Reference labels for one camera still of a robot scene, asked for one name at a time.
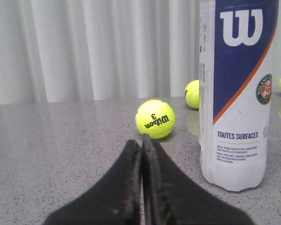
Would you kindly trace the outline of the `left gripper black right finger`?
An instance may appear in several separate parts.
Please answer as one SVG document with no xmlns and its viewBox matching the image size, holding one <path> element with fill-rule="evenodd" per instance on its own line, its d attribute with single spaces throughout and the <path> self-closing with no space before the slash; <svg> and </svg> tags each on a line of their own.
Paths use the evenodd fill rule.
<svg viewBox="0 0 281 225">
<path fill-rule="evenodd" d="M 242 210 L 205 191 L 182 172 L 158 140 L 142 135 L 147 225 L 252 225 Z"/>
</svg>

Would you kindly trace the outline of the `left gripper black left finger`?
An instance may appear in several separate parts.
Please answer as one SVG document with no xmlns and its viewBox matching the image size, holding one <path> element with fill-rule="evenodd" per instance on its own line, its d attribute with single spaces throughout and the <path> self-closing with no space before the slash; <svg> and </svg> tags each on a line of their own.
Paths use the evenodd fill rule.
<svg viewBox="0 0 281 225">
<path fill-rule="evenodd" d="M 51 213 L 46 225 L 138 225 L 141 147 L 128 140 L 108 172 L 87 192 Z"/>
</svg>

